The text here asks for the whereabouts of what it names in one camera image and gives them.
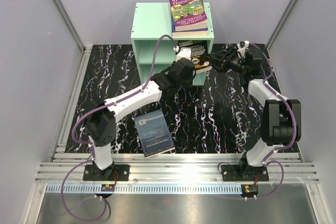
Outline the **black back-cover book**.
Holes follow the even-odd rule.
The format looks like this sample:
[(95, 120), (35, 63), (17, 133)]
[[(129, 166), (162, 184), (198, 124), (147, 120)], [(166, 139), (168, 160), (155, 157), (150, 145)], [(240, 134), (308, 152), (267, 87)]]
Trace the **black back-cover book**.
[(191, 61), (195, 65), (196, 73), (211, 70), (211, 63), (206, 57), (208, 47), (205, 40), (179, 40), (178, 46), (191, 49)]

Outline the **blue orange sunset book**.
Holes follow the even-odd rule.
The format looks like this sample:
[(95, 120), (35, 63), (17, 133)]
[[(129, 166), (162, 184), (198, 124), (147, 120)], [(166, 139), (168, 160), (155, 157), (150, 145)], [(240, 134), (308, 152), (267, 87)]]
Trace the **blue orange sunset book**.
[(207, 36), (208, 20), (203, 16), (182, 19), (172, 18), (171, 34), (174, 38)]

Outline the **purple 117-storey treehouse book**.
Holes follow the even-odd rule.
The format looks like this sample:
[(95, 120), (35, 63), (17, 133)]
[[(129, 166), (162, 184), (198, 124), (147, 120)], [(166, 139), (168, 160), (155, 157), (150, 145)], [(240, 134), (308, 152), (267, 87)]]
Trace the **purple 117-storey treehouse book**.
[(169, 0), (175, 31), (206, 29), (208, 18), (203, 0)]

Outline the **dark blue 1984 book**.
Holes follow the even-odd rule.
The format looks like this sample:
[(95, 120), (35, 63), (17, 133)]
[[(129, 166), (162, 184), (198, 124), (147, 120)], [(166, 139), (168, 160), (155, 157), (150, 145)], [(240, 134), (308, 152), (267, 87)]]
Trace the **dark blue 1984 book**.
[(156, 110), (134, 118), (145, 158), (175, 150), (162, 110)]

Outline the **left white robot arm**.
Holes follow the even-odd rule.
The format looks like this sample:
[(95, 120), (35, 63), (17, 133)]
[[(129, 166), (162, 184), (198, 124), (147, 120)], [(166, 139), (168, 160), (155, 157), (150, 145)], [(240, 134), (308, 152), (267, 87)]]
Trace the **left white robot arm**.
[(145, 84), (119, 97), (107, 99), (104, 103), (97, 103), (97, 107), (84, 122), (94, 158), (91, 165), (86, 165), (83, 178), (110, 179), (116, 171), (110, 151), (111, 143), (116, 139), (116, 124), (147, 104), (175, 95), (181, 86), (190, 87), (194, 75), (194, 64), (189, 59), (182, 58), (154, 74)]

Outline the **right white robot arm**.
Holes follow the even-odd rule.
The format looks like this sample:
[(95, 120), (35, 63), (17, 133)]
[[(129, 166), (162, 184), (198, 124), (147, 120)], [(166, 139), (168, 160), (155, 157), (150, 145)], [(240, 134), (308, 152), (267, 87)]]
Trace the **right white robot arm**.
[(240, 85), (263, 107), (259, 140), (242, 154), (237, 165), (218, 165), (223, 181), (266, 182), (271, 155), (289, 149), (301, 138), (301, 103), (281, 95), (269, 84), (270, 76), (262, 77), (262, 62), (269, 59), (257, 45), (232, 45), (207, 58), (218, 72), (238, 73)]

